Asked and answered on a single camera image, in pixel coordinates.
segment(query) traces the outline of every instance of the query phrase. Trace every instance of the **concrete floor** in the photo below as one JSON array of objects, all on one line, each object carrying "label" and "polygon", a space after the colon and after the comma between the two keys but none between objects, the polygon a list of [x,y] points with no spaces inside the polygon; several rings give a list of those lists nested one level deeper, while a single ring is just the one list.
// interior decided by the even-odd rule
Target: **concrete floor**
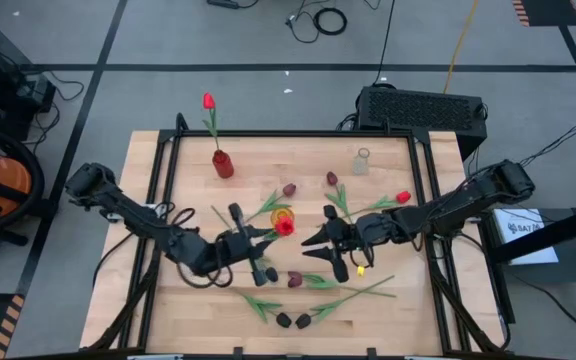
[{"label": "concrete floor", "polygon": [[[336,2],[348,16],[346,32],[304,45],[283,24],[299,0],[261,0],[241,11],[210,7],[203,0],[0,0],[2,31],[34,63],[79,70],[57,75],[80,80],[88,90],[86,97],[57,103],[61,123],[38,152],[48,183],[46,195],[71,133],[78,129],[75,124],[85,126],[71,169],[95,161],[119,174],[133,130],[171,128],[179,111],[191,128],[202,128],[200,99],[206,91],[224,109],[224,128],[333,129],[353,110],[355,97],[374,80],[374,71],[286,73],[281,66],[268,71],[183,66],[169,72],[143,67],[101,70],[105,63],[287,64],[286,69],[296,68],[290,64],[378,63],[390,1],[384,0],[378,11],[359,0]],[[385,63],[448,64],[471,4],[470,0],[397,1]],[[116,11],[118,6],[123,12]],[[119,27],[116,37],[107,39],[113,17],[120,20]],[[305,21],[297,24],[296,31],[303,37],[312,35]],[[576,27],[570,32],[576,43]],[[107,40],[114,42],[104,53]],[[509,0],[480,2],[458,63],[575,65],[558,28],[521,26]],[[451,93],[481,96],[489,106],[481,165],[522,159],[576,123],[576,72],[549,69],[455,73]],[[423,66],[414,70],[386,71],[382,76],[400,89],[442,90],[445,72]],[[76,90],[60,87],[66,93]],[[576,137],[536,160],[528,172],[537,191],[524,205],[576,207]],[[36,228],[30,223],[21,231],[32,238]],[[48,233],[8,356],[78,347],[106,229],[100,217],[61,199],[60,215]],[[1,246],[0,292],[16,290],[30,248]],[[57,268],[66,271],[57,273]],[[517,315],[510,349],[522,355],[576,358],[576,326],[542,294],[513,283],[509,289]],[[576,284],[548,289],[576,315]]]}]

